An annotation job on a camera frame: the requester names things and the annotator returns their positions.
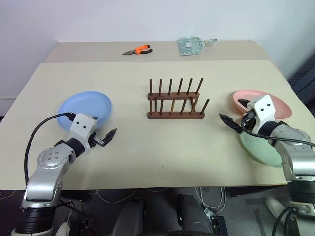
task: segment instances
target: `plate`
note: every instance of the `plate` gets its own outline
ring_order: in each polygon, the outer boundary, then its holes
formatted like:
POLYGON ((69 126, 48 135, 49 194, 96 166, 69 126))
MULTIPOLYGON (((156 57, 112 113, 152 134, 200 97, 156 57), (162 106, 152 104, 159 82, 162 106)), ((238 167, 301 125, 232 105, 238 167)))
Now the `plate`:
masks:
POLYGON ((257 161, 272 167, 282 167, 281 157, 268 140, 251 136, 245 132, 240 134, 244 148, 257 161))
POLYGON ((276 108, 275 120, 284 120, 289 118, 292 115, 291 108, 282 100, 275 97, 274 95, 260 92, 256 90, 240 90, 233 94, 233 100, 236 105, 236 108, 242 112, 242 114, 248 112, 248 109, 244 107, 241 103, 239 103, 239 99, 245 99, 252 101, 254 98, 262 96, 262 95, 270 95, 272 102, 276 108))
MULTIPOLYGON (((65 112, 84 113, 92 117, 98 117, 96 128, 100 128, 112 113, 112 102, 105 94, 100 92, 81 92, 70 97, 60 106, 58 113, 65 112)), ((72 125, 67 117, 58 117, 57 121, 66 130, 69 130, 72 125)))

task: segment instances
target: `pliers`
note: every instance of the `pliers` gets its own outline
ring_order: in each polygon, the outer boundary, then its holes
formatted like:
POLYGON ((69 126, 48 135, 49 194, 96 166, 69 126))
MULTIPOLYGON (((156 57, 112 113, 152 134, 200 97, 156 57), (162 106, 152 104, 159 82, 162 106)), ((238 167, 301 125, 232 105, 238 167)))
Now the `pliers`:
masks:
POLYGON ((152 49, 149 49, 149 50, 145 50, 143 51, 144 49, 147 49, 149 48, 150 46, 149 45, 142 45, 140 47, 137 47, 135 48, 134 50, 130 50, 128 52, 125 52, 123 53, 123 55, 130 55, 130 54, 147 54, 147 53, 150 53, 152 52, 153 50, 152 49))

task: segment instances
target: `beige tabletop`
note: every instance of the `beige tabletop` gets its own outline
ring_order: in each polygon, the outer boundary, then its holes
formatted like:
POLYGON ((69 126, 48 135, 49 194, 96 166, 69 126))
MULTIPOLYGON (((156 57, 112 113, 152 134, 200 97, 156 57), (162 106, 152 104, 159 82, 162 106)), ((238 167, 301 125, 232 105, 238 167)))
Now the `beige tabletop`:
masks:
MULTIPOLYGON (((43 63, 0 124, 0 189, 25 188, 23 159, 33 129, 56 114, 67 98, 91 90, 105 93, 113 103, 99 135, 113 128, 117 133, 106 147, 95 147, 74 162, 64 176, 64 189, 283 184, 282 168, 255 161, 219 118, 218 113, 241 117, 231 103, 232 94, 241 89, 268 92, 285 101, 293 111, 286 122, 315 140, 314 117, 267 59, 43 63), (194 78, 195 90, 201 77, 196 109, 210 98, 203 120, 147 119, 149 79, 158 91, 163 78, 167 91, 170 78, 175 90, 180 78, 183 90, 194 78)), ((55 120, 46 123, 31 146, 30 174, 39 153, 66 138, 67 131, 55 120)))

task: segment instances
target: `pink plate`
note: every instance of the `pink plate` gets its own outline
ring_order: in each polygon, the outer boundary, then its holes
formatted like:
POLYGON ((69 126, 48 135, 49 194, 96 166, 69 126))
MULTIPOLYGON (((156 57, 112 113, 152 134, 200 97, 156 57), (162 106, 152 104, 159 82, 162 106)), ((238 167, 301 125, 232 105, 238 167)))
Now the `pink plate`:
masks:
POLYGON ((248 101, 252 101, 254 98, 262 96, 262 95, 270 95, 272 102, 276 108, 275 119, 276 120, 284 120, 289 118, 292 115, 291 108, 282 100, 278 99, 274 95, 260 92, 256 90, 240 90, 233 94, 233 100, 238 110, 242 112, 242 114, 246 113, 248 109, 244 107, 241 103, 239 103, 239 99, 246 99, 248 101))

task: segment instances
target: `orange pliers handle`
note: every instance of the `orange pliers handle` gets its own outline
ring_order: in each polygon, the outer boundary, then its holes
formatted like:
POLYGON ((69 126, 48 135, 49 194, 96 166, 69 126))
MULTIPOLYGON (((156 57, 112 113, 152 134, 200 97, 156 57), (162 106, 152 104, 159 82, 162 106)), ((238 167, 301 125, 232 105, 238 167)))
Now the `orange pliers handle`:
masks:
POLYGON ((142 45, 140 47, 137 47, 134 49, 134 53, 135 54, 147 54, 147 53, 150 53, 152 52, 153 50, 152 49, 149 49, 149 50, 146 50, 146 51, 143 51, 144 49, 147 49, 149 48, 150 46, 149 45, 142 45))

